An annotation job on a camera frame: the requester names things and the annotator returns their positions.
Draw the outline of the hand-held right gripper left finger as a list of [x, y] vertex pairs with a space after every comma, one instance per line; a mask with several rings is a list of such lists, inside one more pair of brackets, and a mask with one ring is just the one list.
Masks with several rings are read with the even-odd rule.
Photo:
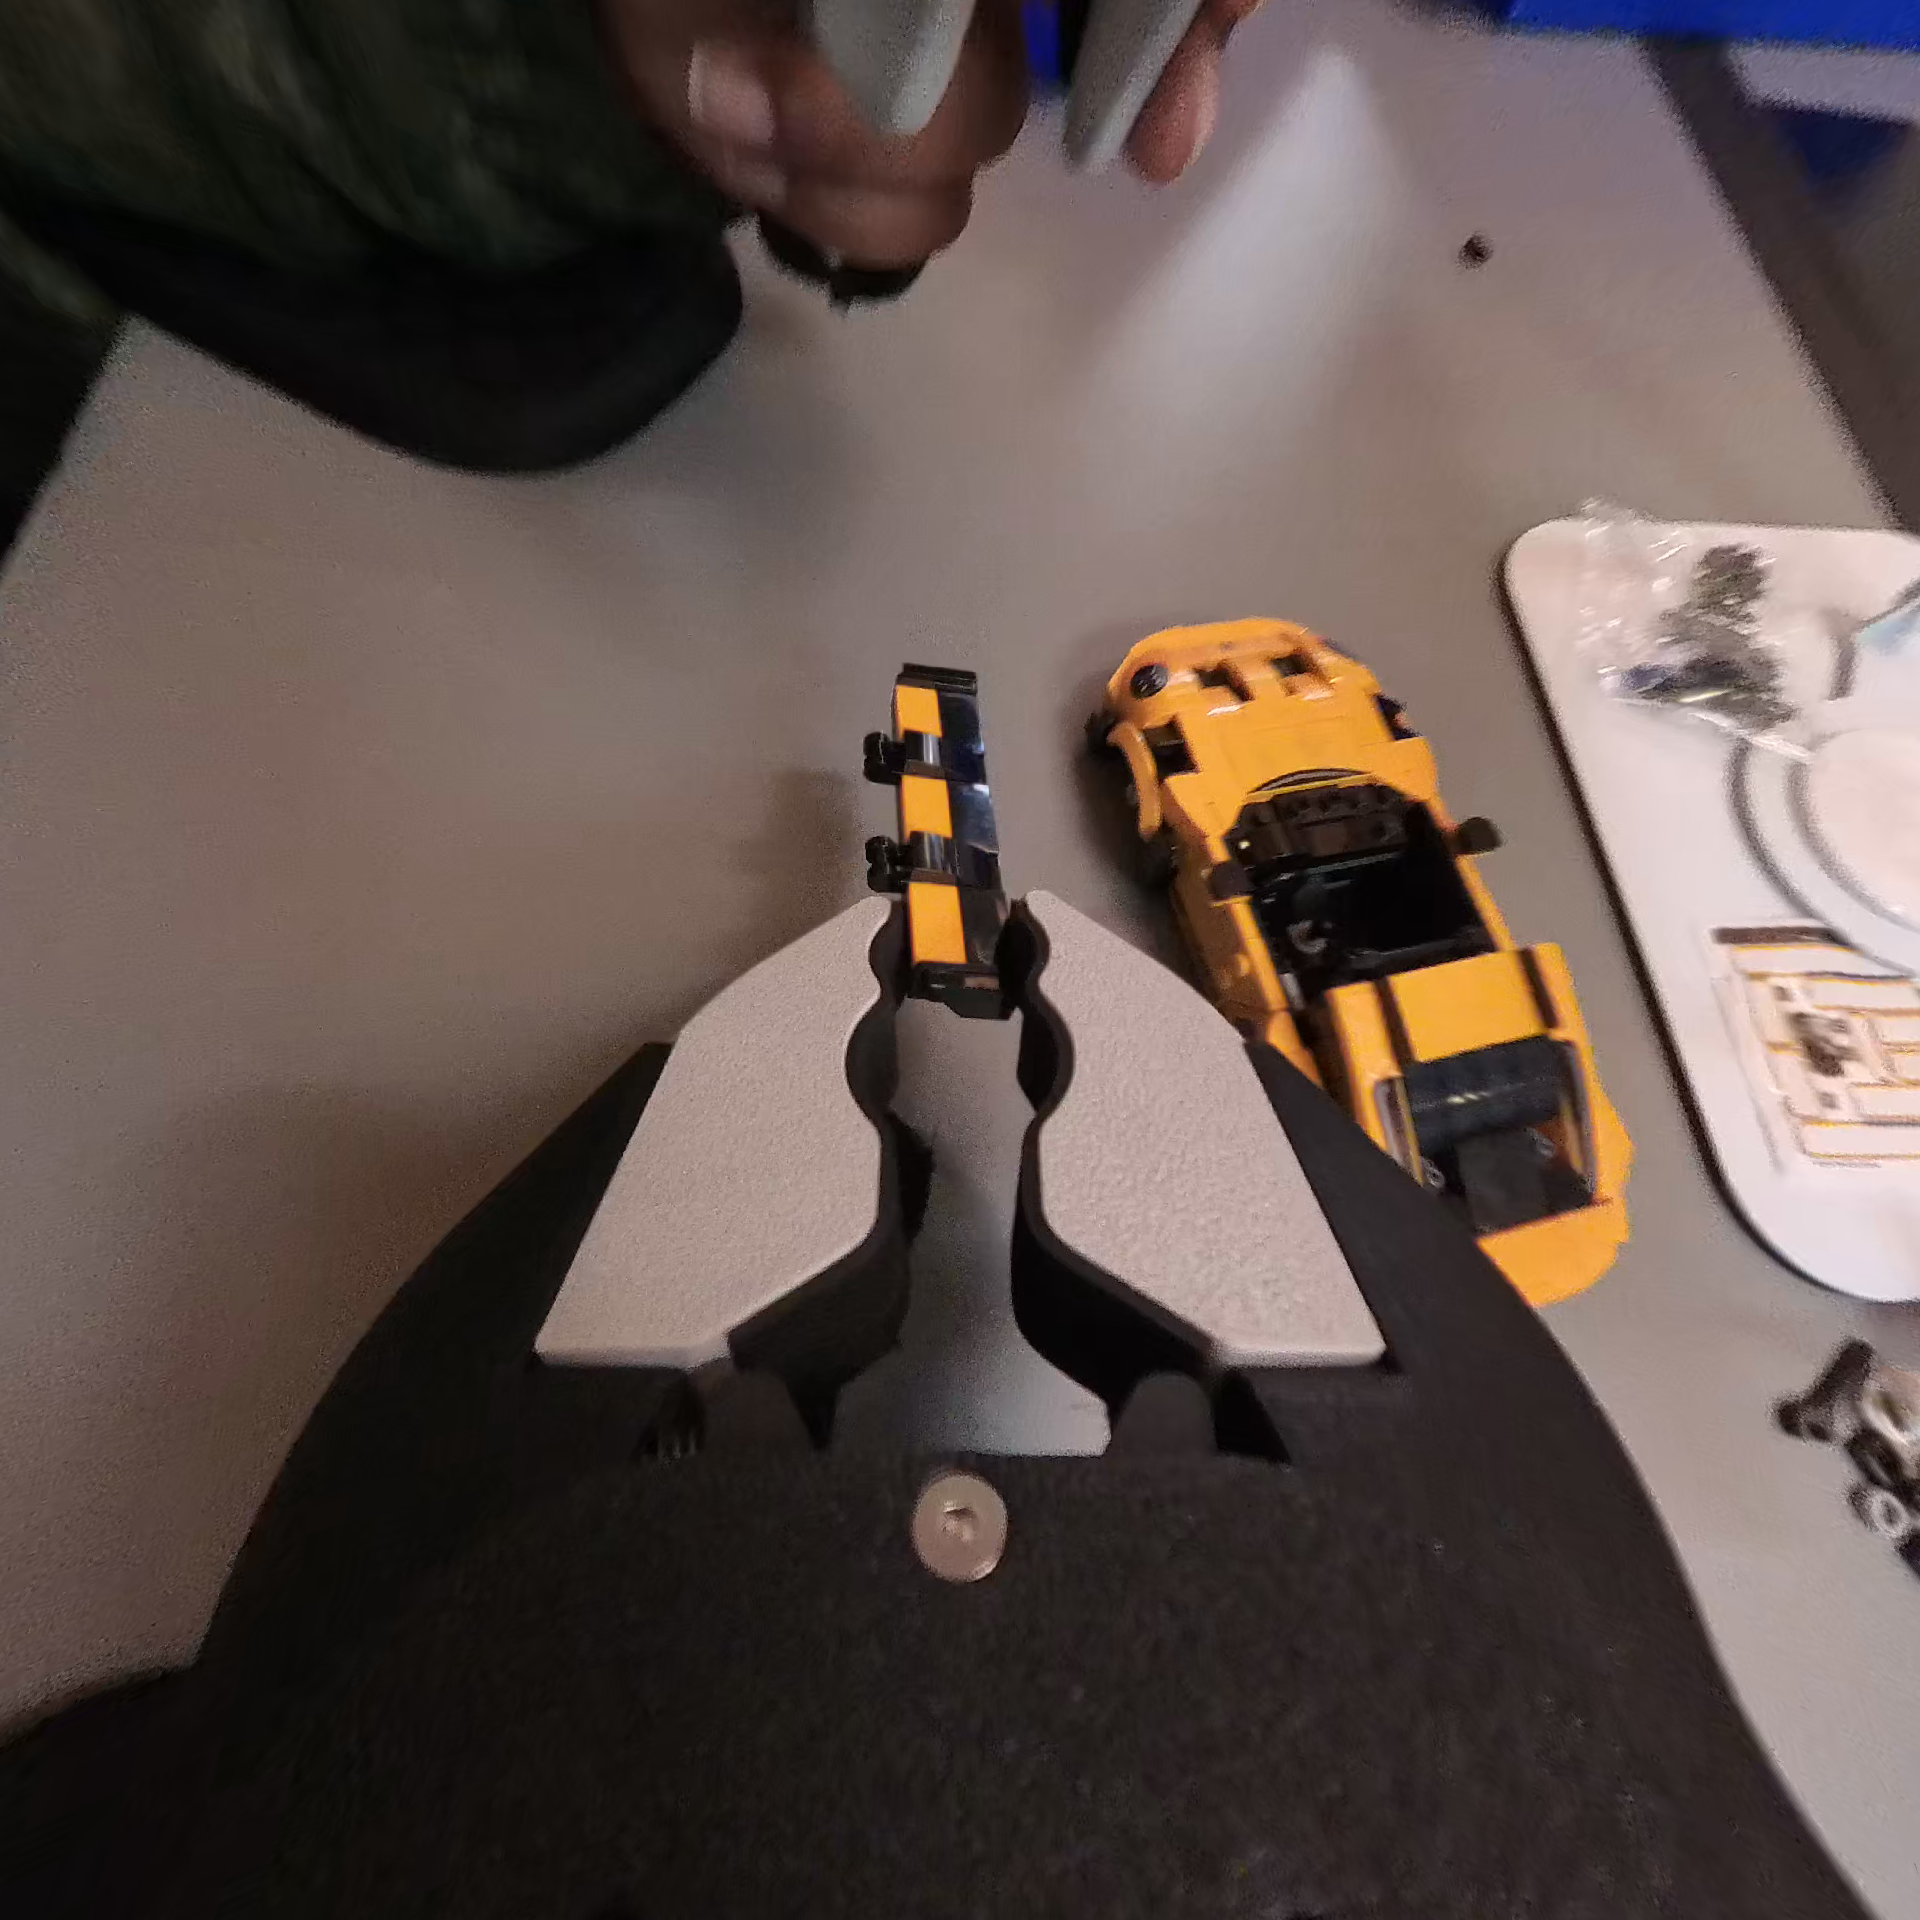
[[666, 1051], [541, 1325], [553, 1370], [780, 1384], [816, 1447], [907, 1319], [900, 907], [870, 894]]

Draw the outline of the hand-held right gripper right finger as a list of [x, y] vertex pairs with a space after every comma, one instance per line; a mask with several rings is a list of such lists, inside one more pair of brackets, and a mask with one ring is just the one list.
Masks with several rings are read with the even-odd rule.
[[1254, 1378], [1385, 1337], [1241, 1033], [1057, 893], [1015, 910], [1015, 1319], [1115, 1445], [1280, 1445]]

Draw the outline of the black and yellow lego strip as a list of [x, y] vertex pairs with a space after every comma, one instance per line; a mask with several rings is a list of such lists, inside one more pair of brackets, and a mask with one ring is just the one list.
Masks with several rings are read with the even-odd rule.
[[985, 740], [979, 677], [907, 662], [860, 771], [894, 801], [894, 833], [869, 838], [866, 863], [870, 891], [902, 907], [907, 994], [1001, 1022], [1017, 1002], [1001, 967], [1011, 905]]

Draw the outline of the yellow lego car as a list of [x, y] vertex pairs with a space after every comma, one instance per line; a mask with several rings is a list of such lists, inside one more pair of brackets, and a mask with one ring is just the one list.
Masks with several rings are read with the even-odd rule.
[[1534, 1308], [1629, 1238], [1633, 1146], [1564, 951], [1519, 943], [1426, 734], [1305, 626], [1142, 637], [1088, 721], [1196, 987], [1458, 1218]]

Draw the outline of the lego sticker sheet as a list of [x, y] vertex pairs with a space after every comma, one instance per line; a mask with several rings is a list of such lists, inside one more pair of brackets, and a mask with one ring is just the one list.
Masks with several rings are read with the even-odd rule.
[[1914, 1186], [1916, 979], [1802, 923], [1716, 926], [1708, 955], [1750, 1104], [1785, 1174]]

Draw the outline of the black curved lego part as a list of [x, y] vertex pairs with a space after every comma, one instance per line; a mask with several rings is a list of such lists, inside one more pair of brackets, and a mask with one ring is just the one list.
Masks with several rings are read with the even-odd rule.
[[1861, 1339], [1843, 1343], [1808, 1387], [1777, 1405], [1777, 1426], [1800, 1442], [1848, 1448], [1861, 1435], [1876, 1367], [1873, 1345]]

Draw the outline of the person's left hand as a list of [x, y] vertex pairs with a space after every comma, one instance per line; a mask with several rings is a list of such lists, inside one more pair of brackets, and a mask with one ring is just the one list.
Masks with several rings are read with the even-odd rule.
[[863, 118], [794, 5], [608, 3], [595, 18], [638, 117], [696, 177], [863, 270], [946, 253], [1031, 108], [1018, 5], [975, 7], [952, 83], [915, 136]]

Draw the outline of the white book stand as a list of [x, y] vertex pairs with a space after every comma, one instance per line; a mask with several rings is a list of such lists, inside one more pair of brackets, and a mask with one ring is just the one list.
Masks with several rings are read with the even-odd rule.
[[1815, 924], [1916, 980], [1916, 539], [1682, 525], [1773, 549], [1766, 633], [1806, 763], [1624, 707], [1572, 644], [1572, 517], [1524, 534], [1500, 585], [1624, 915], [1716, 1186], [1806, 1281], [1916, 1301], [1916, 1183], [1775, 1161], [1716, 999], [1716, 929]]

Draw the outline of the clear bag of small parts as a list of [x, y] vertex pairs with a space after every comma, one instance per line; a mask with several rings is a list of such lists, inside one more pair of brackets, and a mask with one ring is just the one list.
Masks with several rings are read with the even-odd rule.
[[1624, 708], [1688, 718], [1808, 763], [1783, 644], [1768, 637], [1777, 556], [1593, 497], [1574, 514], [1572, 647]]

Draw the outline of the stacked blue plastic bins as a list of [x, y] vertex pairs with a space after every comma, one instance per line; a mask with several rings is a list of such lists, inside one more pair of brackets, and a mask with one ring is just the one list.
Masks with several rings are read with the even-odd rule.
[[1916, 3], [1488, 3], [1515, 28], [1916, 53]]

